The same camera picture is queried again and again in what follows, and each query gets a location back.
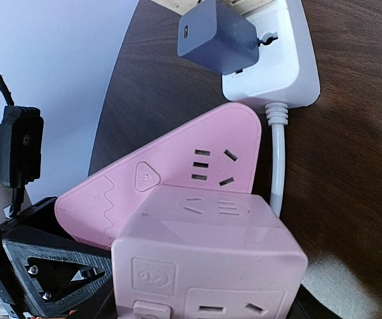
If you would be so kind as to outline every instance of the pink power strip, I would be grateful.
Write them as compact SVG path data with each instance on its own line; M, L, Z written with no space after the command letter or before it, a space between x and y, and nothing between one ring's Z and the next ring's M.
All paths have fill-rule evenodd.
M77 241L109 249L156 185L250 193L261 131L247 106L219 106L60 196L56 218Z

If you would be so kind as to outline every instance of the white wall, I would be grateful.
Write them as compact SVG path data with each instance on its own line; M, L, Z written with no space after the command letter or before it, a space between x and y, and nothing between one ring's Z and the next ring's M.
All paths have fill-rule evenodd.
M138 0L0 1L0 72L19 106L45 119L31 200L87 176L106 90ZM5 103L0 94L0 121Z

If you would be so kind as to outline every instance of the gray charger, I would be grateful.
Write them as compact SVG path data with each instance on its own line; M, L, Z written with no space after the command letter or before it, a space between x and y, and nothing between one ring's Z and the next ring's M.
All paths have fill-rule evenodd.
M258 61L256 27L217 0L205 0L179 22L177 54L227 75Z

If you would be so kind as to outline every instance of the white power cord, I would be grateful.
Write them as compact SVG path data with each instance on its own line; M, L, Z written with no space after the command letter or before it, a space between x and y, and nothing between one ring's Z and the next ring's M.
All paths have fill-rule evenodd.
M285 185L285 132L288 125L288 105L272 102L266 105L266 117L272 127L272 187L270 208L279 217Z

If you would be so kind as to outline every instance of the dark brown wooden surface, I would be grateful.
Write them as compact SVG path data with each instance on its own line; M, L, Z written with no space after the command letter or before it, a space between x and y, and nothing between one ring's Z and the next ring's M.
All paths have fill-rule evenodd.
M304 0L322 95L286 129L282 219L309 256L304 284L343 318L382 318L382 1ZM177 58L179 16L141 0L120 51L93 173L226 102L221 78ZM270 130L254 193L268 199Z

